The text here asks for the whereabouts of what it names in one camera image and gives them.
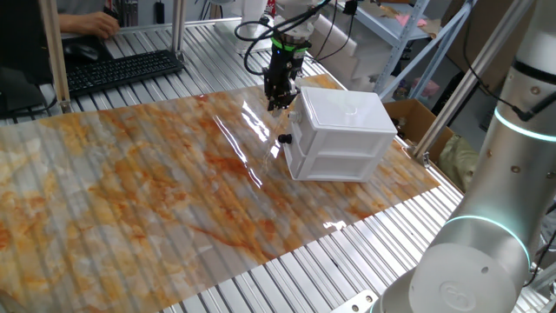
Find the black gripper body green ring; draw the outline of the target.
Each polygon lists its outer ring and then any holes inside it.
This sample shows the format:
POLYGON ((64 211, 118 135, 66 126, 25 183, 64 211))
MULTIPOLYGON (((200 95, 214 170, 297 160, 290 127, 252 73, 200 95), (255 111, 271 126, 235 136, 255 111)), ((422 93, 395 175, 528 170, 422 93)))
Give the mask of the black gripper body green ring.
POLYGON ((269 66, 263 69, 265 96, 275 100, 275 107, 280 99, 286 99, 289 106, 300 91, 295 79, 301 73, 304 56, 311 43, 308 40, 289 43, 277 37, 272 37, 271 42, 271 60, 269 66))

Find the person's bare hand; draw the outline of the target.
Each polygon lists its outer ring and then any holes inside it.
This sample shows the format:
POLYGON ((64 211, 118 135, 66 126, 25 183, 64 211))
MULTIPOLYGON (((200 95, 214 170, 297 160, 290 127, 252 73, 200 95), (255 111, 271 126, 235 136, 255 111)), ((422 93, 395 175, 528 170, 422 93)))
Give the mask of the person's bare hand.
POLYGON ((108 14, 95 12, 73 17, 68 30, 76 34, 107 39, 114 36, 120 30, 120 26, 117 20, 108 14))

